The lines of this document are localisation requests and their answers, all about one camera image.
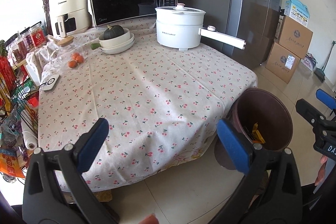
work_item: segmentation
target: glass pitcher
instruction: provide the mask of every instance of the glass pitcher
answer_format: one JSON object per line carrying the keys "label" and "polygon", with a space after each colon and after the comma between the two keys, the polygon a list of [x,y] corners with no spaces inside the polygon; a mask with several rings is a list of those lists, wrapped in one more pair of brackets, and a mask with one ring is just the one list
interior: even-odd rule
{"label": "glass pitcher", "polygon": [[[75,68],[77,64],[82,63],[84,60],[84,51],[82,45],[74,41],[73,36],[66,37],[56,43],[58,48],[53,51],[50,56],[51,65],[58,68]],[[77,56],[82,56],[82,60],[77,59],[75,65],[71,61],[76,61]]]}

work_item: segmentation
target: green handle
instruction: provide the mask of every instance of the green handle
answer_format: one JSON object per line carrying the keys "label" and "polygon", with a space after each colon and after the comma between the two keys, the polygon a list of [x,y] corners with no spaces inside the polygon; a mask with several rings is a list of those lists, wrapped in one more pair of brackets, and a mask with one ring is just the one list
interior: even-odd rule
{"label": "green handle", "polygon": [[99,47],[101,47],[100,43],[92,43],[92,44],[91,44],[91,49],[92,49],[92,50],[95,50],[95,49],[97,49],[97,48],[99,48]]}

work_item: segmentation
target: human hand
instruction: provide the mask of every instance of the human hand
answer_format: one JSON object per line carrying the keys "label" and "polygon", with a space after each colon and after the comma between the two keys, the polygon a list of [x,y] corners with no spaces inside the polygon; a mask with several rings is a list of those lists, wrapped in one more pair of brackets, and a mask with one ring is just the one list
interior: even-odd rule
{"label": "human hand", "polygon": [[142,220],[139,224],[159,224],[158,219],[154,214],[147,216],[144,220]]}
{"label": "human hand", "polygon": [[322,164],[318,174],[317,174],[317,178],[315,180],[315,186],[319,185],[320,182],[322,182],[324,180],[324,176],[326,174],[326,163],[327,163],[328,157],[323,155],[320,163]]}

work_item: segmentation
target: paper towel roll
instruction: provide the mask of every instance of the paper towel roll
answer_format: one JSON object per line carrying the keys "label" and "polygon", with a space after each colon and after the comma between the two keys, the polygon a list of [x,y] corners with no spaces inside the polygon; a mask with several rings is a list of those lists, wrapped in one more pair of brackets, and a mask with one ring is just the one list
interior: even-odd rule
{"label": "paper towel roll", "polygon": [[30,114],[28,113],[28,111],[23,110],[21,112],[21,128],[22,128],[23,141],[25,143],[26,148],[28,148],[29,150],[34,150],[38,146],[38,138],[30,129],[25,120],[28,122],[28,124],[32,124]]}

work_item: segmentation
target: orange snack package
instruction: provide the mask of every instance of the orange snack package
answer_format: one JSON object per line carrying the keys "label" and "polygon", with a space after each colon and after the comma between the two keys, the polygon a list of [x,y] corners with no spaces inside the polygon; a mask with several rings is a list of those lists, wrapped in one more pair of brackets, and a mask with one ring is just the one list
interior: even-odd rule
{"label": "orange snack package", "polygon": [[25,178],[19,166],[15,151],[0,149],[0,172],[12,177]]}

